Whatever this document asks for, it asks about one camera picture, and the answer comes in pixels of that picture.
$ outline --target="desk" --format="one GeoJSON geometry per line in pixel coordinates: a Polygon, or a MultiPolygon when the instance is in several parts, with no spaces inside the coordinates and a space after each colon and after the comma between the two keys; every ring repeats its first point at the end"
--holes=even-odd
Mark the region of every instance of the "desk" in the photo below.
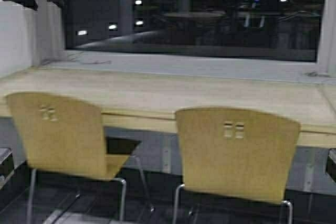
{"type": "Polygon", "coordinates": [[[181,108],[256,109],[300,122],[299,146],[336,148],[336,86],[329,84],[31,68],[0,79],[0,116],[10,116],[4,96],[21,91],[96,104],[105,126],[167,133],[176,133],[174,112],[181,108]]]}

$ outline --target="ceiling light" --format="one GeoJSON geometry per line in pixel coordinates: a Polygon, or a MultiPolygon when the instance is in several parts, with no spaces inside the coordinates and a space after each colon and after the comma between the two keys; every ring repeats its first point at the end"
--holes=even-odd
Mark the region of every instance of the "ceiling light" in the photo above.
{"type": "Polygon", "coordinates": [[[142,0],[135,0],[136,5],[142,5],[142,0]]]}
{"type": "Polygon", "coordinates": [[[135,25],[136,25],[136,26],[142,26],[143,24],[144,24],[143,20],[137,20],[137,21],[135,22],[135,25]]]}
{"type": "Polygon", "coordinates": [[[109,30],[117,30],[118,29],[118,26],[116,24],[111,24],[109,26],[109,30]]]}
{"type": "Polygon", "coordinates": [[[86,34],[88,34],[88,31],[86,31],[86,30],[82,30],[82,31],[77,32],[78,36],[82,36],[82,35],[86,35],[86,34]]]}

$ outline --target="chair leg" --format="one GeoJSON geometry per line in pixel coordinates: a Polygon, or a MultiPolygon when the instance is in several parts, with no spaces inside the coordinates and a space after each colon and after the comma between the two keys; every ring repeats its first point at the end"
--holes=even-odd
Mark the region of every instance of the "chair leg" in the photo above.
{"type": "Polygon", "coordinates": [[[288,221],[287,224],[292,224],[293,223],[293,205],[291,202],[284,200],[281,203],[281,206],[286,206],[288,207],[289,213],[288,213],[288,221]]]}
{"type": "Polygon", "coordinates": [[[151,196],[149,194],[148,185],[147,185],[147,182],[146,182],[145,174],[144,174],[143,169],[142,169],[140,158],[137,157],[137,156],[135,156],[135,155],[132,155],[131,157],[134,158],[135,161],[136,161],[136,164],[137,164],[138,169],[139,169],[139,173],[140,173],[143,189],[144,189],[147,201],[149,203],[150,211],[153,212],[155,210],[155,208],[154,208],[154,206],[152,204],[152,201],[151,201],[151,196]]]}
{"type": "Polygon", "coordinates": [[[127,183],[126,183],[126,180],[124,180],[123,178],[114,178],[112,181],[120,182],[122,185],[121,202],[120,202],[120,210],[119,210],[119,221],[120,223],[123,223],[124,214],[125,214],[125,199],[126,199],[127,183]]]}
{"type": "Polygon", "coordinates": [[[27,206],[27,224],[32,224],[33,218],[33,199],[34,199],[34,190],[35,190],[35,182],[36,182],[36,169],[32,170],[32,174],[30,176],[30,189],[29,189],[29,199],[28,199],[28,206],[27,206]]]}
{"type": "Polygon", "coordinates": [[[178,211],[178,203],[180,201],[180,191],[182,188],[184,188],[185,185],[181,184],[177,187],[175,191],[175,201],[174,201],[174,212],[173,212],[173,224],[176,224],[177,220],[177,211],[178,211]]]}

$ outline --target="glass window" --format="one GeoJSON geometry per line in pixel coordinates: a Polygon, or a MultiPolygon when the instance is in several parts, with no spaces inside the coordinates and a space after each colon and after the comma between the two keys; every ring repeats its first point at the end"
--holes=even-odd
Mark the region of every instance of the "glass window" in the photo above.
{"type": "Polygon", "coordinates": [[[68,49],[316,62],[324,0],[67,0],[68,49]]]}

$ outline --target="wooden desk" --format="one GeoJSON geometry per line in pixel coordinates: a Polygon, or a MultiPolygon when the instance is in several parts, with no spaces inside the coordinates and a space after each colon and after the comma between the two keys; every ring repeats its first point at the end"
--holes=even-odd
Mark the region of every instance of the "wooden desk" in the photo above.
{"type": "Polygon", "coordinates": [[[336,148],[336,86],[92,70],[28,69],[0,79],[4,96],[41,91],[102,107],[106,126],[176,133],[174,112],[189,106],[250,108],[297,120],[298,145],[336,148]]]}

